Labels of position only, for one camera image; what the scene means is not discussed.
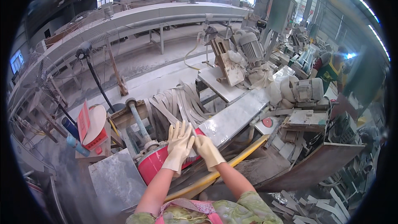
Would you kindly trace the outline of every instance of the red sign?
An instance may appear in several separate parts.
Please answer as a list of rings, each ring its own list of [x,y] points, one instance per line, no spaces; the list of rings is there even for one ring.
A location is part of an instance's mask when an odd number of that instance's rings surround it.
[[[80,140],[86,137],[88,128],[90,127],[90,117],[88,116],[87,99],[84,101],[83,108],[80,110],[79,117],[77,119],[77,127],[79,130]]]

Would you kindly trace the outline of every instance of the rubber glove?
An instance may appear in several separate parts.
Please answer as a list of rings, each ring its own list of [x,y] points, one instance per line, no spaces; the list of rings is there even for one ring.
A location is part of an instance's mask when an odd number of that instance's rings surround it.
[[[194,136],[189,137],[191,132],[191,123],[185,130],[185,121],[183,121],[182,124],[178,121],[176,123],[176,128],[173,128],[172,125],[169,127],[169,145],[167,147],[167,152],[169,155],[164,161],[162,168],[175,171],[174,177],[181,175],[181,166],[188,157],[193,143],[195,142]]]
[[[208,171],[215,172],[216,168],[214,166],[226,162],[210,138],[204,135],[197,135],[195,146],[199,155],[205,160]]]

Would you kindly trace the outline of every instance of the pink apron strap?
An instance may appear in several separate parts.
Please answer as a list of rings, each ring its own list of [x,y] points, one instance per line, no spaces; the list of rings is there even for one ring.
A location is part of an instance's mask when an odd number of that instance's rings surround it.
[[[164,224],[163,216],[156,219],[155,224]]]
[[[209,218],[212,224],[222,224],[222,220],[217,213],[211,213],[207,215],[207,217]]]

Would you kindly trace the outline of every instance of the red disc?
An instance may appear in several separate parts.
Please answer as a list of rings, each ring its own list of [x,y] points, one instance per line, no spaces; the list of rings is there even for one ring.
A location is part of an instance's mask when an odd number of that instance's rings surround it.
[[[270,117],[263,119],[263,124],[264,124],[266,127],[271,127],[272,124],[273,124],[272,119],[271,119]]]

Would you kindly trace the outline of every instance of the blue water bottle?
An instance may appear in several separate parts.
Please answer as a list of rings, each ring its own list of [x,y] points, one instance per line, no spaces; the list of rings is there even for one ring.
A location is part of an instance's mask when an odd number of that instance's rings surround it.
[[[74,138],[72,135],[68,135],[67,137],[67,143],[69,146],[74,148],[78,153],[82,154],[85,157],[90,156],[90,151],[87,150],[82,146],[80,141],[78,141],[76,138]]]

